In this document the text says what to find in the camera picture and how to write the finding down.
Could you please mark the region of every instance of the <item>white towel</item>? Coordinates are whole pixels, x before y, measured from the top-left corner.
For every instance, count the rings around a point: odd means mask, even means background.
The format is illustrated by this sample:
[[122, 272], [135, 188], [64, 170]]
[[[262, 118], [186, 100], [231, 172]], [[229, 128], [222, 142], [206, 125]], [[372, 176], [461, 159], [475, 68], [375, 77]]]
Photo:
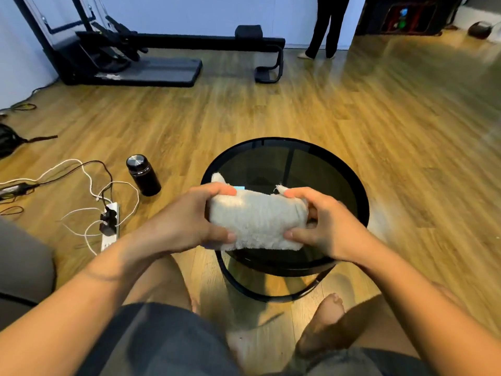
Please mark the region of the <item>white towel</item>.
[[[212, 182], [226, 183], [219, 173]], [[303, 246], [284, 239], [284, 232], [306, 226], [308, 208], [298, 198], [283, 196], [287, 187], [277, 185], [280, 195], [267, 195], [250, 190], [237, 190], [236, 196], [218, 195], [210, 200], [211, 223], [235, 233], [236, 242], [215, 248], [231, 251], [242, 248], [290, 249]]]

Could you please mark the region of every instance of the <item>black cushion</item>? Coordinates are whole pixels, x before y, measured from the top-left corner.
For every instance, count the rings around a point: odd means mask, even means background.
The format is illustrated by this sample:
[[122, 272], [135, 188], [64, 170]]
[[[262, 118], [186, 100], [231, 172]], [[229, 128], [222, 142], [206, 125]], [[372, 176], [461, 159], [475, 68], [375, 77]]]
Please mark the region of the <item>black cushion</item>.
[[263, 29], [261, 25], [239, 25], [235, 29], [237, 39], [262, 39]]

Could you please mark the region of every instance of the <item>hand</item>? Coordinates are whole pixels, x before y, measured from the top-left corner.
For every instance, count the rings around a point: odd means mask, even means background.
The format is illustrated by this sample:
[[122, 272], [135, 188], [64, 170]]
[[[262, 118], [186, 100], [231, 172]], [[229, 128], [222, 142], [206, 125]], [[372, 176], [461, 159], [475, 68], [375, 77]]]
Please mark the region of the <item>hand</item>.
[[287, 198], [306, 199], [309, 218], [318, 221], [315, 228], [293, 228], [284, 238], [319, 248], [333, 259], [359, 263], [377, 239], [354, 215], [331, 196], [309, 187], [288, 189]]
[[183, 252], [209, 241], [233, 243], [236, 240], [234, 233], [211, 224], [205, 218], [207, 201], [216, 195], [234, 196], [236, 190], [217, 182], [192, 187], [139, 229], [125, 236], [129, 240], [128, 246], [136, 252], [134, 259], [163, 252]]

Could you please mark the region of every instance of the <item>black pants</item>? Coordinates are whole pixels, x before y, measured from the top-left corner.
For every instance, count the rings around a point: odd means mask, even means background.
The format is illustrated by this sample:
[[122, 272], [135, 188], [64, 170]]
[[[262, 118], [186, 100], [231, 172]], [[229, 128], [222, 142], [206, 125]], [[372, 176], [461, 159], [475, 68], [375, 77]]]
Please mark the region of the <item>black pants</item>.
[[313, 38], [310, 47], [306, 50], [306, 55], [310, 58], [317, 56], [318, 49], [322, 44], [329, 19], [331, 20], [331, 28], [327, 34], [326, 55], [331, 58], [337, 48], [341, 25], [343, 24], [344, 13], [348, 7], [350, 0], [318, 0], [317, 23], [313, 31]]

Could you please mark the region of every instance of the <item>white power strip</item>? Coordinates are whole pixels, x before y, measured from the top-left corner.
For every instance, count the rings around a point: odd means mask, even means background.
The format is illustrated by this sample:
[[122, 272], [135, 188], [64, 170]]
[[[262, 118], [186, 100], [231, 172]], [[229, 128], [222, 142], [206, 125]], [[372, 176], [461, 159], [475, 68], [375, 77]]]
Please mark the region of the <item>white power strip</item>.
[[[117, 224], [120, 222], [120, 208], [118, 203], [113, 202], [107, 204], [109, 209], [115, 210], [117, 212]], [[103, 239], [101, 240], [101, 252], [103, 252], [106, 248], [112, 245], [116, 240], [118, 240], [120, 226], [117, 226], [117, 233], [111, 236], [103, 235]]]

